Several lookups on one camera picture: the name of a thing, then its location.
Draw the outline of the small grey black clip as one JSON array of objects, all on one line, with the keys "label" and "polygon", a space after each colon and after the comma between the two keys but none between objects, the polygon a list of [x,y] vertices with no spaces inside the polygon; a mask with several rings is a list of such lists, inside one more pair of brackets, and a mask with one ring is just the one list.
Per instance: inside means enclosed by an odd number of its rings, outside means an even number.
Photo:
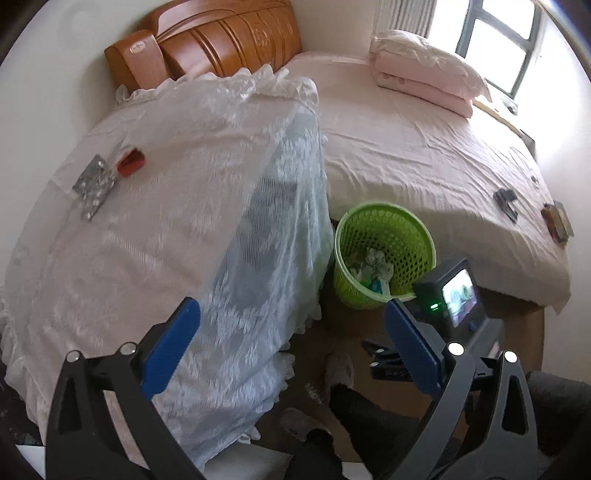
[{"label": "small grey black clip", "polygon": [[500,189],[494,193],[493,198],[509,220],[516,223],[518,221],[518,212],[512,207],[512,203],[517,200],[515,191],[513,189]]}]

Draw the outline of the grey slipper right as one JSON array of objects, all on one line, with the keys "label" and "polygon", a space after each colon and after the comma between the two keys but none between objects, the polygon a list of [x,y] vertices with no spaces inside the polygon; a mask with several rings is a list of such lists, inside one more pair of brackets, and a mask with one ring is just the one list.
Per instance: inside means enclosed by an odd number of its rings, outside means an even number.
[{"label": "grey slipper right", "polygon": [[348,354],[335,351],[329,355],[325,366],[325,393],[329,394],[332,386],[339,384],[353,388],[355,370],[353,369],[353,361]]}]

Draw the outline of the white paper ball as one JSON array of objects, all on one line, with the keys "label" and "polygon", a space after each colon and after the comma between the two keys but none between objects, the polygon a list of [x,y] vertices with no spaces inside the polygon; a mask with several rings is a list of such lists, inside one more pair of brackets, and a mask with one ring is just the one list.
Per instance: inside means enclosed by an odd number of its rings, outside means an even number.
[{"label": "white paper ball", "polygon": [[359,282],[381,280],[389,282],[394,276],[394,265],[387,261],[382,250],[367,248],[349,256],[349,272]]}]

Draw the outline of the window with dark frame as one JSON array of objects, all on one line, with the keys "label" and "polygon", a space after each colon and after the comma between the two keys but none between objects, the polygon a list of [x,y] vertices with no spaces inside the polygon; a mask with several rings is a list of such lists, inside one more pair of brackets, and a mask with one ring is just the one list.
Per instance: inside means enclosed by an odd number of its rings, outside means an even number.
[{"label": "window with dark frame", "polygon": [[542,17],[536,1],[471,1],[456,53],[514,99],[533,58]]}]

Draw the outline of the green plastic waste basket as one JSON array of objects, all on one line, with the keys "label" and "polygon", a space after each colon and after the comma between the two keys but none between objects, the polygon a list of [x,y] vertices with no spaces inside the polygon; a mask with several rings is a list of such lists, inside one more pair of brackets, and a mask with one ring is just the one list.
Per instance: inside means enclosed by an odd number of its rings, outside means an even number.
[{"label": "green plastic waste basket", "polygon": [[366,202],[335,230],[335,295],[349,308],[373,310],[414,297],[413,284],[437,265],[434,240],[409,210]]}]

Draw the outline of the white lace table cover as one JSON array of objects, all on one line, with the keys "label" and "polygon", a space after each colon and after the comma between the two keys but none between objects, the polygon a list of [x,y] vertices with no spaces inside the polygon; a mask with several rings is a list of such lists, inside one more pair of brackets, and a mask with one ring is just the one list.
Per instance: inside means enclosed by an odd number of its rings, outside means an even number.
[{"label": "white lace table cover", "polygon": [[[6,381],[45,428],[65,355],[140,340],[185,297],[201,321],[155,407],[204,464],[294,374],[332,256],[318,90],[270,67],[184,76],[131,95],[60,165],[13,250],[1,295]],[[123,178],[129,150],[145,165]],[[90,221],[74,183],[95,155],[116,184]]]}]

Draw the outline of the pink bed sheet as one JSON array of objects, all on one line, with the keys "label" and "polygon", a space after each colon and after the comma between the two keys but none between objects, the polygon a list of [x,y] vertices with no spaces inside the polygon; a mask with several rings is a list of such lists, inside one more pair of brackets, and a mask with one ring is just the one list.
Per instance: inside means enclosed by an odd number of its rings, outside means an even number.
[{"label": "pink bed sheet", "polygon": [[[318,89],[332,219],[365,202],[400,205],[426,225],[439,260],[469,260],[479,286],[540,306],[569,301],[568,254],[541,215],[550,190],[508,127],[381,88],[361,58],[304,52],[287,70]],[[516,223],[493,198],[500,189],[517,195]]]}]

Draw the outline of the folded pink white quilt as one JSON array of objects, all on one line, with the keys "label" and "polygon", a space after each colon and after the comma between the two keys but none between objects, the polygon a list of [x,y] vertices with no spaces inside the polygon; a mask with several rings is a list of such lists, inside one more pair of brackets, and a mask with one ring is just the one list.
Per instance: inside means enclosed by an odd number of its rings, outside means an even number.
[{"label": "folded pink white quilt", "polygon": [[404,30],[374,35],[370,73],[382,88],[423,99],[466,119],[473,115],[475,99],[492,100],[484,77],[463,57]]}]

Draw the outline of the wooden bed headboard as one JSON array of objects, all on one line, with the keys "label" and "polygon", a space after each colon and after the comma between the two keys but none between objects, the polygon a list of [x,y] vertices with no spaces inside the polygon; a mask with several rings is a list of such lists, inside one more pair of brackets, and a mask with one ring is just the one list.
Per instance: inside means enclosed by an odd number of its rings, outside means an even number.
[{"label": "wooden bed headboard", "polygon": [[104,54],[114,84],[132,93],[187,73],[274,71],[303,52],[290,1],[171,1]]}]

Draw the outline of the silver foil wrapper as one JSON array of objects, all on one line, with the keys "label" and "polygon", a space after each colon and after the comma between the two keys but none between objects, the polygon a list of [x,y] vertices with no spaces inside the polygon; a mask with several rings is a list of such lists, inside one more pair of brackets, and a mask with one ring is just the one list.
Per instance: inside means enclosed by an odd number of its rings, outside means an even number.
[{"label": "silver foil wrapper", "polygon": [[90,221],[93,218],[115,184],[115,171],[102,156],[95,155],[72,187],[80,199],[83,220]]}]

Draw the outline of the red small wrapper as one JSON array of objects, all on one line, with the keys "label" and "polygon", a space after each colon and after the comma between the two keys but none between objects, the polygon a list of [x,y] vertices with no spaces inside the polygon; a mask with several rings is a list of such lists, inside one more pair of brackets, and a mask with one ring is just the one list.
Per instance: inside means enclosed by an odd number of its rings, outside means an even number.
[{"label": "red small wrapper", "polygon": [[115,169],[117,173],[127,178],[137,172],[145,165],[145,155],[137,148],[133,148],[126,152],[116,163]]}]

